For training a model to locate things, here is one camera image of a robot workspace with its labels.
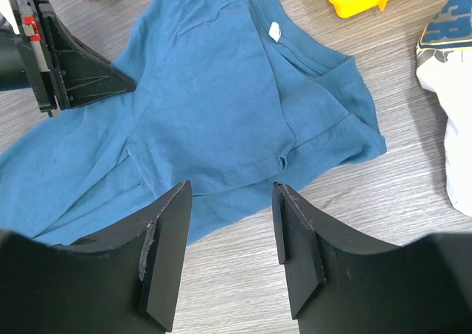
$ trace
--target wooden surface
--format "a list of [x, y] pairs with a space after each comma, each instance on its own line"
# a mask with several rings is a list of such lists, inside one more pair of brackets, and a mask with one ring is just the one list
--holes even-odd
[[[66, 26], [108, 58], [123, 49], [150, 0], [50, 0]], [[382, 240], [404, 244], [434, 231], [470, 231], [445, 194], [445, 115], [414, 74], [414, 48], [446, 0], [393, 0], [386, 10], [336, 16], [327, 0], [281, 0], [321, 43], [355, 55], [378, 109], [389, 152], [332, 170], [302, 194]], [[30, 90], [0, 94], [0, 151], [43, 118]], [[187, 249], [175, 333], [297, 333], [270, 210]]]

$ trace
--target blue fabric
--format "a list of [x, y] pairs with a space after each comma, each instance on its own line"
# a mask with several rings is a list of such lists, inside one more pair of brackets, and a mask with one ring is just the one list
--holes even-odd
[[191, 180], [191, 243], [269, 206], [275, 181], [300, 189], [386, 151], [354, 59], [278, 0], [153, 0], [114, 65], [135, 92], [48, 119], [0, 155], [0, 228], [69, 244]]

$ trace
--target white cloth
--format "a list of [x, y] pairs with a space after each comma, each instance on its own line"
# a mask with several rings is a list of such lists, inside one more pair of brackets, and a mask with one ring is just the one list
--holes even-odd
[[437, 94], [448, 115], [447, 192], [454, 208], [468, 216], [472, 216], [471, 12], [472, 0], [449, 0], [426, 27], [417, 47], [420, 84]]

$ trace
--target clothing label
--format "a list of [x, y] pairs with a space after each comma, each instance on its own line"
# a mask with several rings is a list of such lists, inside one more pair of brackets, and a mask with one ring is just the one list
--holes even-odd
[[272, 22], [271, 28], [268, 30], [268, 34], [278, 43], [280, 37], [282, 36], [280, 25], [277, 22]]

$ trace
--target blue garment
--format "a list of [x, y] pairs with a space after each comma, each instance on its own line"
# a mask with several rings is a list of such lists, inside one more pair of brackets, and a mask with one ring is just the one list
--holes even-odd
[[69, 244], [191, 180], [191, 243], [269, 206], [274, 181], [300, 189], [386, 151], [354, 59], [278, 0], [153, 0], [114, 65], [135, 92], [63, 112], [0, 155], [0, 228]]

